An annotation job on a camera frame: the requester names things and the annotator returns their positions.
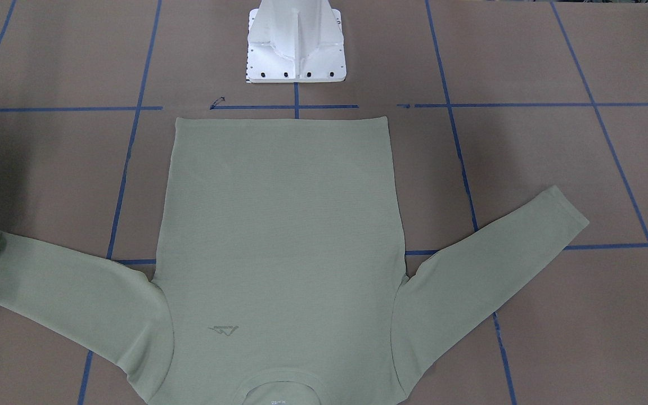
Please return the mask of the sage green long-sleeve shirt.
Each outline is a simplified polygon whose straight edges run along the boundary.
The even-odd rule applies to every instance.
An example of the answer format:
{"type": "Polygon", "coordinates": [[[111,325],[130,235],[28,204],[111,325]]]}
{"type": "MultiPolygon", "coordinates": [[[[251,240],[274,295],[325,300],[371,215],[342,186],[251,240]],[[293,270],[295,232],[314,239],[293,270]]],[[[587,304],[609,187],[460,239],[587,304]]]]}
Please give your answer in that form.
{"type": "Polygon", "coordinates": [[[148,404],[396,404],[588,220],[555,186],[406,275],[385,117],[178,118],[152,280],[0,231],[0,305],[148,404]]]}

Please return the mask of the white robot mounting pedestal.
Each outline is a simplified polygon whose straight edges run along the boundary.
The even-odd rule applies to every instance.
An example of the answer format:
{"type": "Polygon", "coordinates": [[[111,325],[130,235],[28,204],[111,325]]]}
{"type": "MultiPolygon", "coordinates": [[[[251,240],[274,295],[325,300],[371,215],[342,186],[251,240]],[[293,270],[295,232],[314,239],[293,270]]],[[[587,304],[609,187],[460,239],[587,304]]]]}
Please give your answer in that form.
{"type": "Polygon", "coordinates": [[[262,1],[249,11],[245,80],[336,83],[347,77],[342,15],[329,1],[262,1]]]}

